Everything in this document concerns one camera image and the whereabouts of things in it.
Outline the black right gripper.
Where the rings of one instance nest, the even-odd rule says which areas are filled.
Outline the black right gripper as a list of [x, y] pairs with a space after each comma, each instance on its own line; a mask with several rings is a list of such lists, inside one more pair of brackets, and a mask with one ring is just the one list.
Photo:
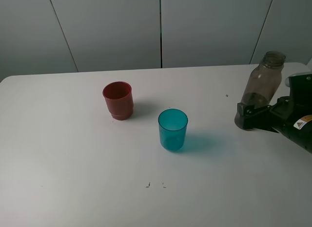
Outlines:
[[242, 130], [261, 129], [281, 133], [309, 153], [312, 151], [312, 101], [299, 102], [280, 97], [273, 106], [237, 104], [236, 126]]

